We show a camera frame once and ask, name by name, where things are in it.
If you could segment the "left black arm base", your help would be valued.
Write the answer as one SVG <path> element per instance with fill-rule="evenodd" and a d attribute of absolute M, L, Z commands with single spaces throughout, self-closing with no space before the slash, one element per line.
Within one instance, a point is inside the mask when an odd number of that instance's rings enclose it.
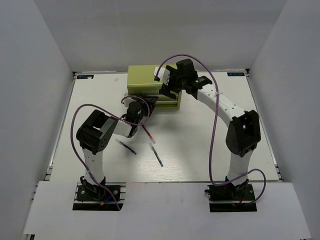
<path fill-rule="evenodd" d="M 126 183 L 109 183 L 106 187 L 114 194 L 121 210 L 126 197 Z M 118 211 L 119 210 L 111 194 L 105 189 L 102 196 L 94 197 L 80 182 L 77 183 L 72 210 L 73 211 Z"/>

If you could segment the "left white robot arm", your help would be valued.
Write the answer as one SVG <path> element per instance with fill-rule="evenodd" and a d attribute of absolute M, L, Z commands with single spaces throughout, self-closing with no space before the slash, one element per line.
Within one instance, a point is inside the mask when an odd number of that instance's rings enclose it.
<path fill-rule="evenodd" d="M 157 100 L 157 96 L 125 96 L 121 101 L 127 110 L 121 117 L 95 109 L 77 130 L 75 136 L 83 150 L 86 168 L 80 182 L 94 199 L 99 200 L 106 193 L 102 157 L 112 135 L 132 138 L 138 126 L 151 116 Z"/>

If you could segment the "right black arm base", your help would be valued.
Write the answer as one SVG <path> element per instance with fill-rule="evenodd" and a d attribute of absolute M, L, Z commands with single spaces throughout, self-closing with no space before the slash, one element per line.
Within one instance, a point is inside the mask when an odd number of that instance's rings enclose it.
<path fill-rule="evenodd" d="M 256 199 L 251 184 L 235 192 L 232 191 L 230 186 L 231 184 L 221 187 L 208 185 L 208 188 L 204 190 L 208 196 L 211 213 L 257 212 L 256 203 L 251 203 Z"/>

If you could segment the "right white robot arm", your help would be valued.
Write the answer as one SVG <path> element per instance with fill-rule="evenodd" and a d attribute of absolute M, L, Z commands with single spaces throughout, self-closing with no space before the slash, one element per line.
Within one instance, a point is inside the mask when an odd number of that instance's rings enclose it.
<path fill-rule="evenodd" d="M 225 143 L 230 151 L 229 170 L 223 183 L 212 183 L 211 191 L 236 200 L 248 185 L 249 163 L 253 151 L 261 140 L 260 119 L 255 110 L 244 110 L 232 103 L 218 90 L 213 76 L 199 76 L 191 59 L 154 69 L 155 81 L 162 82 L 159 93 L 171 99 L 185 91 L 214 111 L 214 121 L 221 119 L 227 126 Z"/>

